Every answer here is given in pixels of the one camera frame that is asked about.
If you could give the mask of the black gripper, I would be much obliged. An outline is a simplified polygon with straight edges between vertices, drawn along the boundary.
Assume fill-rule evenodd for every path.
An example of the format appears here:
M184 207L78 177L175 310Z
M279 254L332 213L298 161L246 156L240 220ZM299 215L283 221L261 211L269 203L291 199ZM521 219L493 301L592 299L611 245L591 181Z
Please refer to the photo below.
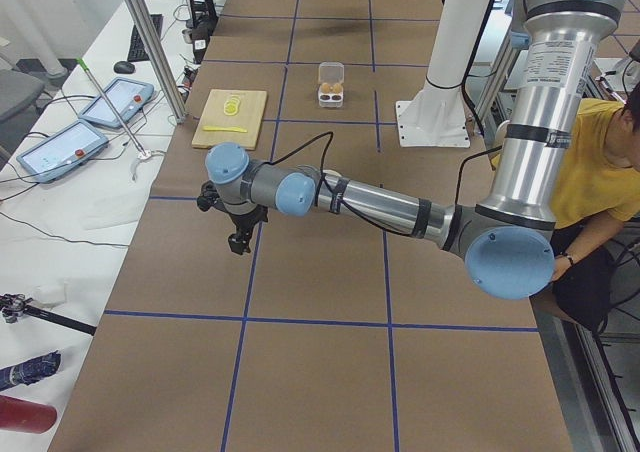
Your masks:
M250 254L254 228L257 224L268 221L268 208L256 205L250 212L231 213L230 217L236 227L235 234L228 237L230 250L237 255Z

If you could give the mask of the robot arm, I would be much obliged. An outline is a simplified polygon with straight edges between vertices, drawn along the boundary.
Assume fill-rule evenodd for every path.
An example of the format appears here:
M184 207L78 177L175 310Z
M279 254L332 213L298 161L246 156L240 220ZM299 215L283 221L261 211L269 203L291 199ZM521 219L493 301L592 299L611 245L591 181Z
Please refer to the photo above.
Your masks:
M512 0L510 43L527 60L491 190L474 207L443 207L323 167L284 169L251 159L233 142L208 152L198 207L231 218L236 230L228 242L238 254L248 251L269 210L302 216L318 207L436 243L460 257L472 281L492 296L532 296L554 271L549 200L596 48L616 30L624 1Z

